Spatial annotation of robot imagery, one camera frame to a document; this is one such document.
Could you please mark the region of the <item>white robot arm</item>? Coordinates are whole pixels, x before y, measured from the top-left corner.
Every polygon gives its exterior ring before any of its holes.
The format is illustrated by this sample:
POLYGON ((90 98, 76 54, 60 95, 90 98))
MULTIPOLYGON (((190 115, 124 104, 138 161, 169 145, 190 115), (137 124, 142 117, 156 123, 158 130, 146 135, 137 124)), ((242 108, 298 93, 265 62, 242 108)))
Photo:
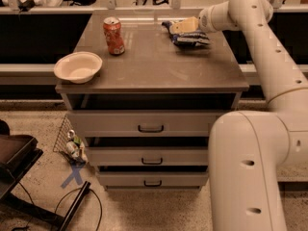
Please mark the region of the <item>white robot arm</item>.
POLYGON ((267 0, 228 0, 172 25, 175 33, 244 34, 268 111, 237 111, 212 127, 209 180, 214 231, 287 231, 276 169, 308 153, 308 80, 271 30, 267 0))

